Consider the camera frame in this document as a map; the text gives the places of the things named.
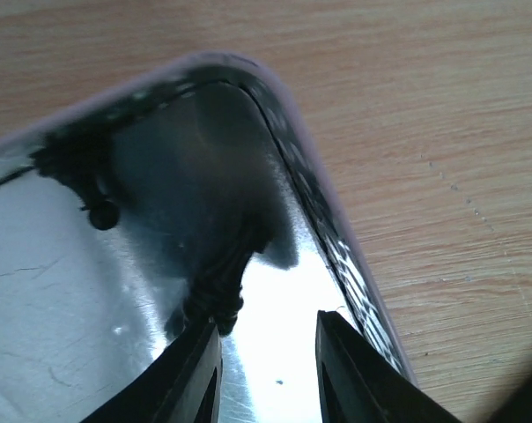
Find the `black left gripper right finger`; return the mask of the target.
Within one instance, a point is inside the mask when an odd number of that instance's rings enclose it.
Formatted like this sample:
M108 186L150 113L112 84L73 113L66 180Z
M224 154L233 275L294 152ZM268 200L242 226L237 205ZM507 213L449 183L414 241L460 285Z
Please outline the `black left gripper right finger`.
M315 358L324 422L456 422L337 312L317 314Z

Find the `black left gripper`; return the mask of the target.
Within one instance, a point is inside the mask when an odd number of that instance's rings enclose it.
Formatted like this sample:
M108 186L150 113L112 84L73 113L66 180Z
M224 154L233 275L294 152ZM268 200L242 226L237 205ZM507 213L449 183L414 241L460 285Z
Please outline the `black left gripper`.
M532 423L532 373L488 419L491 423Z

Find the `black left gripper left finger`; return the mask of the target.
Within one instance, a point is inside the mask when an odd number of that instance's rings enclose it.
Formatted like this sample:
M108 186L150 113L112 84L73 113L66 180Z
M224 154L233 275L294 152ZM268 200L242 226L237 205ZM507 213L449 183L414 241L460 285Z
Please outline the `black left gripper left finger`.
M85 422L217 422L223 373L215 323L191 324L134 382Z

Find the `black chess rook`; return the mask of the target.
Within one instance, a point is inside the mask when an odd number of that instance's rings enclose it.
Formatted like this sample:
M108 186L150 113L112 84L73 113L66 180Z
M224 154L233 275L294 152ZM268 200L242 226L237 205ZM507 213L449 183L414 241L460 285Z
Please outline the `black chess rook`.
M188 289L168 317L165 330L178 337L201 320L230 335L243 308L242 279L254 255L282 270L297 264L292 222L285 213L245 213L212 254L188 275Z

